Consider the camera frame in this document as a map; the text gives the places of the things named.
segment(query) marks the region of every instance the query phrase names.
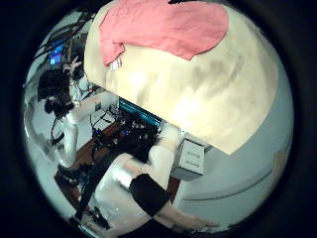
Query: black cable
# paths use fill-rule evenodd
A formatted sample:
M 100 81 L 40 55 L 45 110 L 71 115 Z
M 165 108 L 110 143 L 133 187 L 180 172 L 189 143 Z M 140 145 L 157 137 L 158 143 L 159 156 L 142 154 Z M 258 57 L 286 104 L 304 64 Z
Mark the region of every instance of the black cable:
M 96 148 L 93 146 L 91 148 L 91 152 L 90 152 L 90 158 L 91 158 L 91 161 L 95 164 L 96 161 L 95 161 L 95 153 L 96 153 Z
M 54 32 L 51 33 L 50 38 L 48 39 L 48 41 L 41 45 L 38 50 L 40 50 L 41 48 L 45 48 L 48 45 L 50 45 L 53 41 L 51 40 L 51 38 L 53 38 L 54 35 L 57 35 L 57 33 L 59 33 L 60 31 L 64 31 L 67 28 L 70 28 L 69 31 L 71 30 L 72 27 L 78 25 L 78 23 L 80 22 L 80 20 L 84 19 L 85 17 L 88 17 L 89 15 L 91 15 L 89 9 L 86 9 L 86 11 L 83 11 L 82 14 L 79 16 L 78 20 L 76 23 L 72 23 L 72 24 L 68 24 L 67 26 L 64 26 L 60 29 L 55 30 Z M 94 17 L 89 17 L 89 19 L 84 19 L 84 21 L 88 22 L 89 20 L 94 20 Z
M 176 3 L 181 3 L 181 2 L 195 2 L 195 1 L 197 1 L 197 0 L 170 0 L 169 2 L 168 2 L 168 4 L 176 4 Z
M 105 175 L 112 162 L 120 155 L 122 152 L 112 150 L 109 154 L 104 156 L 101 161 L 99 161 L 90 171 L 88 183 L 83 188 L 83 193 L 81 194 L 79 206 L 76 210 L 74 217 L 81 220 L 82 214 L 87 207 L 92 193 L 95 191 L 98 183 L 101 181 L 102 177 Z
M 84 100 L 84 99 L 88 98 L 88 97 L 95 91 L 95 90 L 93 89 L 93 87 L 87 89 L 87 91 L 90 90 L 90 89 L 92 89 L 92 90 L 91 90 L 87 95 L 85 95 L 85 97 L 82 98 L 81 100 Z
M 64 134 L 61 133 L 57 138 L 55 138 L 53 136 L 53 129 L 54 127 L 56 126 L 56 122 L 57 122 L 58 118 L 55 117 L 55 119 L 53 120 L 53 125 L 52 125 L 52 128 L 51 128 L 51 138 L 52 138 L 52 145 L 56 145 L 58 142 L 60 142 L 62 140 L 62 138 L 64 137 Z
M 37 58 L 41 57 L 42 55 L 44 55 L 44 54 L 46 54 L 46 53 L 48 53 L 48 52 L 51 52 L 53 49 L 59 47 L 60 45 L 64 44 L 64 43 L 67 42 L 68 40 L 70 40 L 75 34 L 77 34 L 77 33 L 81 30 L 81 28 L 82 28 L 83 26 L 84 26 L 84 23 L 81 24 L 81 26 L 78 27 L 78 29 L 77 29 L 75 32 L 73 32 L 73 34 L 71 34 L 69 37 L 67 37 L 64 41 L 60 42 L 59 44 L 57 44 L 57 45 L 54 46 L 54 47 L 48 48 L 47 50 L 43 51 L 42 53 L 38 54 L 37 56 L 35 56 L 35 57 L 33 58 L 33 60 L 36 60 Z
M 91 122 L 91 114 L 89 115 L 89 121 L 90 121 L 91 129 L 94 130 L 95 128 L 93 127 L 92 122 Z
M 117 121 L 118 117 L 120 117 L 120 111 L 119 111 L 119 113 L 114 113 L 112 111 L 112 107 L 111 106 L 109 107 L 109 112 L 112 114 L 112 116 L 114 116 L 115 120 Z
M 100 120 L 104 120 L 105 122 L 111 123 L 111 121 L 104 119 L 104 117 L 107 115 L 108 110 L 99 117 L 99 119 L 93 124 L 93 127 L 100 121 Z

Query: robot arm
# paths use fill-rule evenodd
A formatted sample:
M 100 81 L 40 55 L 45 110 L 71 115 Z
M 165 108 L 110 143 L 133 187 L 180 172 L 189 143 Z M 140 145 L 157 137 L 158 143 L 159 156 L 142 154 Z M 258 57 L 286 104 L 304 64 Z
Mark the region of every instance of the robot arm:
M 70 168 L 76 159 L 77 150 L 77 125 L 90 114 L 99 109 L 108 109 L 110 105 L 117 104 L 118 96 L 104 91 L 80 102 L 78 107 L 73 108 L 62 119 L 62 130 L 64 133 L 64 144 L 55 150 L 55 158 L 65 167 Z
M 108 204 L 107 206 L 111 204 L 114 207 L 125 206 L 131 213 L 140 215 L 135 215 L 133 219 L 128 217 L 114 219 L 115 225 L 110 229 L 99 229 L 97 233 L 101 237 L 117 237 L 126 234 L 141 227 L 151 218 L 167 228 L 177 227 L 178 230 L 200 230 L 204 227 L 217 226 L 213 222 L 180 212 L 170 203 L 168 192 L 165 190 L 176 148 L 181 140 L 180 130 L 166 123 L 158 136 L 158 142 L 150 149 L 148 164 L 142 164 L 128 154 L 117 157 L 99 182 L 95 197 L 100 204 L 108 199 L 108 203 L 105 203 Z M 113 197 L 104 195 L 109 192 L 112 192 Z

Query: pink cloth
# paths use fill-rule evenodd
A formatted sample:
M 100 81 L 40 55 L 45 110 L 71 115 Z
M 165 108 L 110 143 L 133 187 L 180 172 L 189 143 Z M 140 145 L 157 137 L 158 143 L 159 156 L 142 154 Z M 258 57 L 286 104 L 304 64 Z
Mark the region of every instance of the pink cloth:
M 226 10 L 218 4 L 119 0 L 99 26 L 100 53 L 104 65 L 125 50 L 124 44 L 154 48 L 191 60 L 214 48 L 227 30 Z

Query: gray box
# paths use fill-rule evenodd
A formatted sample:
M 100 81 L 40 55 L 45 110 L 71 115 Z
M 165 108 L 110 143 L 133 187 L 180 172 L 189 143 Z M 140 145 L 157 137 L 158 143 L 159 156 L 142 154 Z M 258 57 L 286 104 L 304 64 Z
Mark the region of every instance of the gray box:
M 183 140 L 178 148 L 170 175 L 176 179 L 193 180 L 203 176 L 204 146 Z

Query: fabric sheet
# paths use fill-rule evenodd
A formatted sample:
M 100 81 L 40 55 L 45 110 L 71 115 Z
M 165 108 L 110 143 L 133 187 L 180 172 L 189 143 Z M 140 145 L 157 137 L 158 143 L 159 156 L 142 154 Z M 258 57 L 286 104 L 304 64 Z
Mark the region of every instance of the fabric sheet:
M 84 53 L 88 79 L 226 154 L 242 147 L 270 110 L 279 77 L 275 50 L 258 27 L 222 6 L 228 32 L 212 51 L 187 60 L 125 44 L 122 66 L 111 70 L 100 56 L 99 26 L 115 4 L 102 7 L 90 27 Z
M 214 48 L 227 30 L 226 11 L 218 4 L 119 0 L 99 26 L 100 54 L 108 65 L 130 44 L 190 60 Z

